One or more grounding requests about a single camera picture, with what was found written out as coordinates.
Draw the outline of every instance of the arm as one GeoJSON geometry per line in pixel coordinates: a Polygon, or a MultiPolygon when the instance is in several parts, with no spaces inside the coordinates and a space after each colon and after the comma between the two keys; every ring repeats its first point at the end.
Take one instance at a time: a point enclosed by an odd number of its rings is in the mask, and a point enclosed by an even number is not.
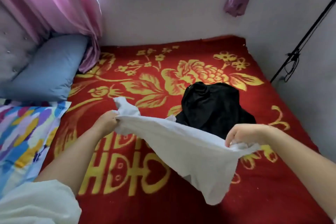
{"type": "Polygon", "coordinates": [[[77,195],[97,143],[117,125],[115,116],[112,111],[100,116],[95,124],[54,159],[34,182],[58,180],[69,186],[74,195],[77,195]]]}
{"type": "Polygon", "coordinates": [[[268,144],[296,174],[309,193],[332,219],[336,217],[336,164],[283,131],[259,124],[237,124],[225,145],[235,142],[268,144]]]}

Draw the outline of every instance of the red bedspread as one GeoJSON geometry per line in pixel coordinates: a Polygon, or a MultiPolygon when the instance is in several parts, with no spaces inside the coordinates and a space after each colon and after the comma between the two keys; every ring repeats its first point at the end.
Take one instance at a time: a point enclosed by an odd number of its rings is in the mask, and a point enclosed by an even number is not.
{"type": "MultiPolygon", "coordinates": [[[[317,150],[238,37],[136,47],[103,47],[99,64],[74,80],[72,105],[61,120],[46,166],[124,96],[144,116],[181,110],[186,87],[225,82],[240,90],[241,106],[317,150]]],[[[331,223],[283,161],[264,145],[240,159],[221,204],[166,166],[134,135],[102,139],[77,196],[80,223],[331,223]]]]}

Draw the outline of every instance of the black pole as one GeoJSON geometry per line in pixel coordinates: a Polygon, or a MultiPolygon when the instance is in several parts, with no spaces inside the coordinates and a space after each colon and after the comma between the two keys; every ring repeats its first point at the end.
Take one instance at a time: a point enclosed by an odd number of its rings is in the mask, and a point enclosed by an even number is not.
{"type": "Polygon", "coordinates": [[[288,55],[288,58],[286,61],[282,64],[280,69],[275,73],[273,78],[271,79],[271,83],[274,81],[274,79],[279,75],[281,70],[287,65],[288,61],[292,58],[292,56],[300,50],[301,44],[307,39],[307,37],[310,35],[310,33],[314,30],[314,28],[317,26],[317,24],[321,21],[321,19],[324,17],[324,15],[329,11],[329,9],[336,3],[336,0],[331,0],[330,3],[326,6],[324,11],[320,14],[320,16],[317,18],[317,20],[314,22],[313,26],[310,27],[308,32],[304,35],[304,37],[301,39],[300,43],[296,46],[296,48],[288,55]]]}

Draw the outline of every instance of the person's left hand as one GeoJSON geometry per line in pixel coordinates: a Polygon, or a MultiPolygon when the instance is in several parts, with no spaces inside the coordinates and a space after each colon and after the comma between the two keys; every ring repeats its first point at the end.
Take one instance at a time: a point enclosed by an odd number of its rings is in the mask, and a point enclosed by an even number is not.
{"type": "Polygon", "coordinates": [[[101,137],[105,137],[112,133],[117,126],[118,120],[116,120],[116,116],[117,114],[113,111],[107,111],[96,120],[92,128],[98,130],[101,133],[101,137]]]}

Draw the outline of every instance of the forearm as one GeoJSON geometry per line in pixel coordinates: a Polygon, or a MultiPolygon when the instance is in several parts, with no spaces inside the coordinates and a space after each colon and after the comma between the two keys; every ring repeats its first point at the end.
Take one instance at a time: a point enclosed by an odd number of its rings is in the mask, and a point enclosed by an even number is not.
{"type": "Polygon", "coordinates": [[[98,129],[90,128],[53,160],[34,182],[58,180],[77,195],[95,147],[102,137],[98,129]]]}
{"type": "Polygon", "coordinates": [[[267,134],[267,144],[296,174],[329,217],[334,219],[336,164],[278,129],[270,128],[267,134]]]}

